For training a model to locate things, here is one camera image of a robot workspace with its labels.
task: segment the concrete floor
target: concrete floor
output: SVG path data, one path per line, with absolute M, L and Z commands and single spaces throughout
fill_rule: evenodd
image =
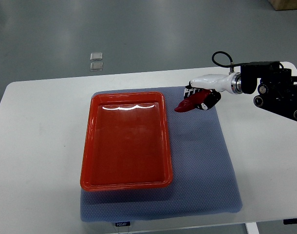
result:
M 14 81 L 208 67 L 218 50 L 234 62 L 297 68 L 297 10 L 278 12 L 267 0 L 0 0 L 0 100 Z M 104 69 L 91 72 L 97 51 Z M 297 234 L 297 225 L 282 221 L 258 226 L 261 234 Z

